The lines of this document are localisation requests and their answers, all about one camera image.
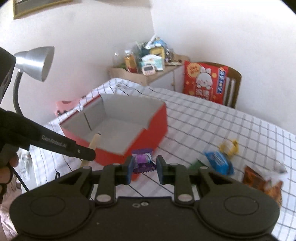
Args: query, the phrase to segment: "brown candy wrapper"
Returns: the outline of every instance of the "brown candy wrapper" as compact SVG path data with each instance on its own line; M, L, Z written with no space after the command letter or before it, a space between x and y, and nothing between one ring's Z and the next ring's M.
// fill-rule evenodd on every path
M283 185L282 181L279 181L276 185L271 186L270 180L265 181L261 175L255 172L252 168L246 166L242 182L249 187L258 189L271 196L278 203L278 205L281 206L281 187Z

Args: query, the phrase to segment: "rabbit ears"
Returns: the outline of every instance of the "rabbit ears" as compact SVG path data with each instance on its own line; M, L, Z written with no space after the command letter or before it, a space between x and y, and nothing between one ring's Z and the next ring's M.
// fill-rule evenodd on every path
M205 68L205 67L200 67L200 73L208 73L208 74L211 74L211 69L209 68Z

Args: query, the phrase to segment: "tablecloth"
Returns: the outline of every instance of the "tablecloth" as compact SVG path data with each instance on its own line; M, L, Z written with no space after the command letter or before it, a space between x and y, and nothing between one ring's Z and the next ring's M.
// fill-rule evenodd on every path
M75 108L82 106L99 94L121 94L157 98L166 102L168 133L154 152L162 155L167 163L190 166L196 159L209 165L203 152L217 150L225 139L237 139L239 154L233 158L234 179L242 181L244 167L269 169L274 159L284 162L288 178L282 187L280 217L273 230L279 240L292 241L296 235L296 139L295 135L238 110L161 88L143 87L133 82L112 79L93 89ZM74 110L59 116L47 128L63 132L59 123ZM80 166L81 160L30 147L37 185L55 178L56 172L65 175ZM93 169L103 167L91 162ZM130 185L116 187L117 196L173 196L172 185L161 185L156 172L144 173ZM199 199L196 188L194 198Z

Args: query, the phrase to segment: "gold picture frame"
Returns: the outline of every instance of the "gold picture frame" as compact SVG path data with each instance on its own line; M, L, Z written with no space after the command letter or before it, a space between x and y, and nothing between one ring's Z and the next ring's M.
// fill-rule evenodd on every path
M12 0L13 19L18 19L28 13L73 0Z

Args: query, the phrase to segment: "cabinet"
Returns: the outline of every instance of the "cabinet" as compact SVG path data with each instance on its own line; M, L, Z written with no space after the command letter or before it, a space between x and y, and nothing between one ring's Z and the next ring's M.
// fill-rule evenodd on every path
M175 55L175 59L181 59L183 62L189 61L189 58L184 55ZM150 76L129 73L125 69L120 68L110 68L108 71L110 78L121 78L143 86L164 88L179 93L183 92L184 65L166 66L164 71L157 71L156 74Z

